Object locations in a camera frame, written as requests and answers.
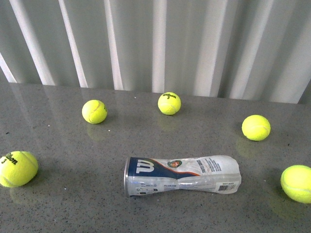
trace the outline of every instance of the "gray speckled countertop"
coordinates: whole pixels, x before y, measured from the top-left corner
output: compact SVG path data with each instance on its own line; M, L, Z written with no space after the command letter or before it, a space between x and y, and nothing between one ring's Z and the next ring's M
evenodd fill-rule
M311 205L282 191L282 171L311 166L311 106L180 96L165 116L159 94L0 83L0 153L33 153L37 176L0 187L0 232L307 233ZM108 109L99 125L84 121L91 99ZM260 114L271 134L246 139L242 121ZM126 198L128 156L159 159L224 154L240 165L234 194L175 190Z

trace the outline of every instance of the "wilson logo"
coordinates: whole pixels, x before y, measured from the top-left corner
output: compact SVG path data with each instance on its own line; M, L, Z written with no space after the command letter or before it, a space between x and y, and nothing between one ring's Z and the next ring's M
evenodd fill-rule
M154 169L155 168L154 168L153 163L151 163L149 161L138 159L137 168L136 168L137 174L139 174L140 172L152 172Z

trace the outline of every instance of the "curtain fold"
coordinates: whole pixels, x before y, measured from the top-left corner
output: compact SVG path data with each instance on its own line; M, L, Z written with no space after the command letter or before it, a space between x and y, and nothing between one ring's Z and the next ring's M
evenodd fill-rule
M311 103L311 1L3 0L0 81Z

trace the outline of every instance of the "product label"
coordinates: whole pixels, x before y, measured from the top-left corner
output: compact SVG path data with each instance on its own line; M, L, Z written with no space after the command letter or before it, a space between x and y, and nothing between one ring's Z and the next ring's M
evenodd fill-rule
M241 184L239 165L226 155L187 159L131 157L126 174L130 196L175 189L230 194Z

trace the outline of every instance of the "tennis ball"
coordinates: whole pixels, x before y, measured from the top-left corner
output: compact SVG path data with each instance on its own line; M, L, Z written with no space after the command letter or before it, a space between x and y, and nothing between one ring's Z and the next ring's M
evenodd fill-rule
M162 94L157 102L160 111L166 115L174 115L181 107L181 101L178 95L173 92Z
M271 126L269 121L263 116L252 115L243 121L242 131L248 139L261 141L270 134Z
M36 158L26 151L14 151L0 159L0 184L18 187L28 183L38 171Z
M281 175L281 186L291 199L301 203L311 203L311 168L294 165Z
M106 106L99 100L90 100L83 106L82 116L88 123L99 124L106 119Z

